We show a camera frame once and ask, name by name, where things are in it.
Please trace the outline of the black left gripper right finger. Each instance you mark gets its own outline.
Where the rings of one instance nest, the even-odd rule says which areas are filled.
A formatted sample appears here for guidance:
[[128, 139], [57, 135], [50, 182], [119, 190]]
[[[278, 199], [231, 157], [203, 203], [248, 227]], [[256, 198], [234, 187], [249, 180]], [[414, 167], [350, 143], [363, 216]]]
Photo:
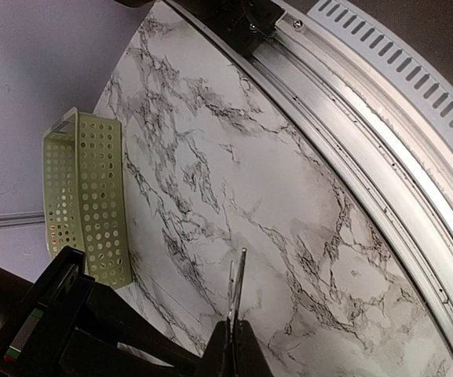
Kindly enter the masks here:
[[233, 354], [235, 376], [274, 376], [254, 334], [254, 330], [247, 320], [240, 320], [235, 325]]

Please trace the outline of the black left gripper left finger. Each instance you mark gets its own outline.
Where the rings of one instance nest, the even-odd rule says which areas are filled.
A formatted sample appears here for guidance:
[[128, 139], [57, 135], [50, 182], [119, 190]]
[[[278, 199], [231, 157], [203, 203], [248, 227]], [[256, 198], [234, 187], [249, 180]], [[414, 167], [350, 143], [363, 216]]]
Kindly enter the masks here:
[[200, 375], [223, 377], [228, 375], [228, 324], [219, 321], [207, 343], [200, 361]]

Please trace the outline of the silver star ornament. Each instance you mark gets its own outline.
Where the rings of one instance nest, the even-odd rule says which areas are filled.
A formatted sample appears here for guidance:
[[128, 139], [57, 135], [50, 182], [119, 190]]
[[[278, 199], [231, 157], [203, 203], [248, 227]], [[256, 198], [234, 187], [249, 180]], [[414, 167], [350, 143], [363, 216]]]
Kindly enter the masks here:
[[230, 331], [233, 331], [235, 322], [238, 319], [239, 307], [243, 289], [243, 278], [247, 261], [247, 249], [243, 247], [239, 257], [230, 262], [228, 275], [228, 312], [227, 322]]

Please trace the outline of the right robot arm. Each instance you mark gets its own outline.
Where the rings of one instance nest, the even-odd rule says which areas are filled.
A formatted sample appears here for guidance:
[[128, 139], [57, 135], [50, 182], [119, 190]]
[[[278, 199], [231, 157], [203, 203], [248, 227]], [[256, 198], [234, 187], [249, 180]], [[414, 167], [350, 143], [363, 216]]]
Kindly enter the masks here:
[[191, 376], [199, 358], [65, 247], [34, 283], [0, 268], [0, 376]]

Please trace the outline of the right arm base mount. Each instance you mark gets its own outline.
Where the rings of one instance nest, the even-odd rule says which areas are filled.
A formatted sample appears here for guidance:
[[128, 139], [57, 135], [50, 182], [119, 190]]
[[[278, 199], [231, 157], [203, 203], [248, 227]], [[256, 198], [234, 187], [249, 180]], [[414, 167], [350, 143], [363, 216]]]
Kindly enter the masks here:
[[242, 57], [250, 56], [271, 38], [284, 14], [270, 0], [177, 0]]

